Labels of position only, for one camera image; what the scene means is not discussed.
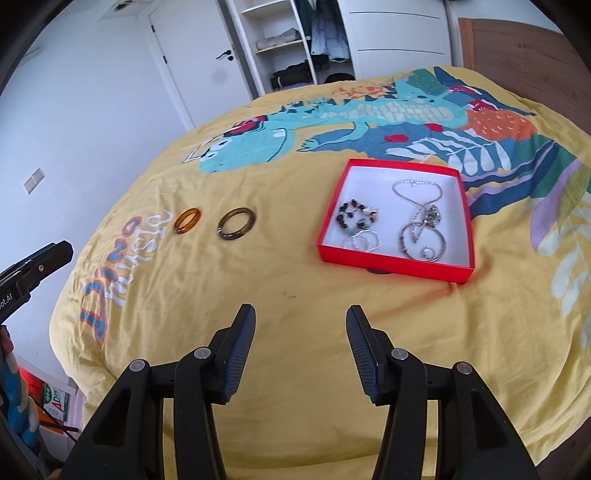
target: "amber ring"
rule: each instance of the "amber ring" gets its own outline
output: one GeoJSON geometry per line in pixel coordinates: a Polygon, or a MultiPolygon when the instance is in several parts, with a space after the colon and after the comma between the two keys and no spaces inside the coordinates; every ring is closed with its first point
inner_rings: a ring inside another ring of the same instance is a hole
{"type": "Polygon", "coordinates": [[[200,220],[200,218],[201,210],[198,208],[190,208],[186,212],[181,213],[181,215],[177,218],[176,222],[174,223],[174,231],[179,235],[187,233],[190,229],[197,225],[197,222],[200,220]],[[193,215],[193,218],[183,225],[183,222],[191,215],[193,215]]]}

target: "wooden headboard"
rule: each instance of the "wooden headboard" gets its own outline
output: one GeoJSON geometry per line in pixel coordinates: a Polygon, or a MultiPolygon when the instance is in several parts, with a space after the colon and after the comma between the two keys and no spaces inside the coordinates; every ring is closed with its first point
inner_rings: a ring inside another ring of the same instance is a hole
{"type": "Polygon", "coordinates": [[[459,24],[465,68],[591,135],[591,73],[564,35],[505,20],[460,18],[459,24]]]}

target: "white door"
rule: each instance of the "white door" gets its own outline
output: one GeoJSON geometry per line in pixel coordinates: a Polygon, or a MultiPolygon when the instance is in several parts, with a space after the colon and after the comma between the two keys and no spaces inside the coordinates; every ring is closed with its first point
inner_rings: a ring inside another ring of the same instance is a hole
{"type": "Polygon", "coordinates": [[[196,127],[252,100],[216,0],[165,0],[149,17],[196,127]]]}

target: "screw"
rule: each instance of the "screw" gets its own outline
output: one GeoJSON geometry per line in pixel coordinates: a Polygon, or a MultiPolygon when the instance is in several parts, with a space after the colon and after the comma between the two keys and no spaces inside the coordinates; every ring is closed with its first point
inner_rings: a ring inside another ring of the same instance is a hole
{"type": "Polygon", "coordinates": [[[132,372],[141,372],[145,366],[146,362],[144,362],[143,360],[134,360],[129,364],[129,369],[132,372]]]}
{"type": "Polygon", "coordinates": [[[408,352],[404,348],[395,348],[392,350],[392,356],[396,360],[406,360],[408,358],[408,352]]]}
{"type": "Polygon", "coordinates": [[[470,375],[472,373],[472,366],[467,362],[460,362],[456,365],[457,371],[464,375],[470,375]]]}
{"type": "Polygon", "coordinates": [[[197,350],[195,350],[193,352],[193,355],[195,356],[195,358],[199,358],[200,360],[204,360],[206,358],[209,358],[209,355],[212,354],[212,351],[207,348],[206,346],[202,346],[201,348],[198,348],[197,350]]]}

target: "wall outlet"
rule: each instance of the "wall outlet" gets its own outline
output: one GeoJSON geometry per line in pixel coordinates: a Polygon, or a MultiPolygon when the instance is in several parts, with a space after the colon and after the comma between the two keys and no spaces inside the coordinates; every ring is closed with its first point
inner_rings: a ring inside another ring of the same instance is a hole
{"type": "Polygon", "coordinates": [[[45,178],[45,175],[41,171],[40,168],[36,169],[33,175],[29,177],[29,179],[25,182],[25,190],[30,195],[33,190],[41,183],[41,181],[45,178]]]}

